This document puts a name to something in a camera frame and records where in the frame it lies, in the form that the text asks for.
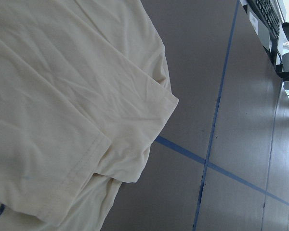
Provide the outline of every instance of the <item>cream t-shirt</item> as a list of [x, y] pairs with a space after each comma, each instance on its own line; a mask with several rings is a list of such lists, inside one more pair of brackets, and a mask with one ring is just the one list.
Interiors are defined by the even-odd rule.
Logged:
[[100, 229], [177, 103], [140, 1], [0, 0], [0, 230], [70, 224], [85, 189]]

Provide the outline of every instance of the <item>gray floor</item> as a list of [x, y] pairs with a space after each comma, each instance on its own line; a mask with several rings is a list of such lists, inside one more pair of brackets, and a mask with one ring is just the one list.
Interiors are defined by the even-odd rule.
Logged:
[[236, 0], [143, 0], [180, 100], [102, 231], [287, 231], [289, 100]]

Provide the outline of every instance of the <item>white label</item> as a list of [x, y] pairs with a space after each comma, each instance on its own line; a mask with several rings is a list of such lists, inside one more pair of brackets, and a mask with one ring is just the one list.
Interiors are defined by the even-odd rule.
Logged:
[[250, 12], [250, 22], [254, 27], [256, 34], [258, 35], [258, 20], [254, 17], [254, 15], [252, 15], [251, 12]]

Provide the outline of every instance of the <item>keyboard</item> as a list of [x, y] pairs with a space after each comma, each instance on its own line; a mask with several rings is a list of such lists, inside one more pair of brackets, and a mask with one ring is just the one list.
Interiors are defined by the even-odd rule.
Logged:
[[279, 19], [270, 0], [248, 0], [255, 14], [269, 29], [270, 34], [279, 38]]

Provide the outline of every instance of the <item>blue painter's tape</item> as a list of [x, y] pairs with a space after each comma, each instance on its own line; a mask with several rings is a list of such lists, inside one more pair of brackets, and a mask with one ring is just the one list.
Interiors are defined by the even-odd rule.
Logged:
[[215, 171], [217, 171], [219, 173], [222, 173], [225, 176], [230, 177], [231, 179], [234, 179], [234, 180], [236, 180], [236, 181], [238, 181], [238, 182], [240, 182], [242, 184], [245, 184], [246, 186], [249, 186], [250, 188], [252, 188], [254, 190], [257, 190], [257, 191], [259, 191], [259, 192], [261, 192], [263, 194], [266, 194], [266, 191], [264, 189], [262, 189], [262, 188], [260, 188], [260, 187], [258, 187], [256, 185], [248, 182], [247, 180], [244, 180], [244, 179], [236, 176], [235, 174], [233, 174], [231, 172], [226, 171], [225, 169], [223, 169], [223, 168], [221, 168], [221, 167], [219, 167], [219, 166], [217, 166], [217, 165], [215, 165], [215, 164], [213, 164], [211, 162], [209, 162], [208, 167], [214, 169]]
[[259, 192], [261, 192], [261, 193], [263, 193], [263, 194], [265, 194], [265, 195], [267, 195], [269, 197], [272, 197], [272, 198], [276, 199], [277, 201], [289, 206], [289, 203], [287, 201], [284, 201], [283, 199], [280, 199], [279, 197], [269, 193], [267, 190], [264, 190], [264, 189], [262, 189], [262, 188], [260, 188], [260, 187], [258, 187], [256, 185], [248, 182], [247, 180], [244, 180], [244, 179], [236, 176], [235, 174], [226, 171], [225, 169], [223, 169], [223, 168], [221, 168], [221, 167], [219, 167], [219, 166], [217, 166], [217, 165], [215, 165], [215, 164], [213, 164], [211, 162], [208, 163], [208, 167], [212, 168], [215, 171], [217, 171], [219, 173], [222, 173], [225, 176], [230, 177], [231, 179], [234, 179], [234, 180], [236, 180], [236, 181], [238, 181], [238, 182], [240, 182], [242, 184], [245, 184], [246, 186], [249, 186], [250, 188], [252, 188], [254, 190], [257, 190], [257, 191], [259, 191]]
[[203, 187], [204, 187], [204, 183], [205, 183], [205, 180], [206, 180], [207, 168], [208, 168], [209, 158], [210, 158], [211, 149], [212, 149], [212, 142], [213, 142], [213, 136], [214, 136], [214, 131], [215, 131], [215, 125], [216, 125], [218, 110], [219, 110], [221, 97], [222, 97], [223, 83], [224, 83], [225, 73], [226, 73], [227, 65], [228, 65], [231, 42], [232, 42], [234, 30], [235, 30], [236, 15], [237, 15], [239, 2], [240, 2], [239, 0], [236, 1], [235, 13], [234, 13], [233, 20], [232, 20], [230, 36], [229, 36], [228, 46], [227, 46], [227, 52], [226, 52], [226, 57], [225, 57], [224, 65], [223, 65], [222, 78], [221, 78], [220, 88], [219, 88], [219, 92], [218, 92], [217, 102], [216, 102], [216, 105], [215, 105], [215, 112], [214, 112], [213, 123], [212, 123], [212, 128], [211, 128], [211, 134], [210, 134], [210, 139], [209, 139], [209, 145], [208, 145], [208, 150], [207, 150], [207, 157], [206, 157], [205, 165], [204, 165], [204, 168], [203, 168], [203, 174], [202, 174], [202, 179], [201, 179], [201, 184], [200, 184], [200, 190], [199, 190], [196, 214], [195, 214], [195, 219], [194, 219], [193, 231], [195, 231], [196, 228], [197, 228], [197, 222], [198, 222], [198, 217], [199, 217], [199, 212], [200, 212], [200, 205], [201, 205]]
[[167, 140], [161, 136], [158, 136], [155, 139], [155, 141], [157, 143], [163, 144], [164, 146], [166, 146], [166, 147], [168, 147], [168, 148], [170, 148], [170, 149], [172, 149], [178, 153], [181, 153], [182, 155], [187, 156], [188, 158], [191, 158], [191, 159], [193, 159], [193, 160], [195, 160], [201, 164], [204, 164], [205, 160], [203, 158], [201, 158], [200, 156], [190, 152], [189, 150], [184, 149], [183, 147], [180, 147], [179, 145], [177, 145], [177, 144], [175, 144], [175, 143], [173, 143], [173, 142], [171, 142], [171, 141], [169, 141], [169, 140]]

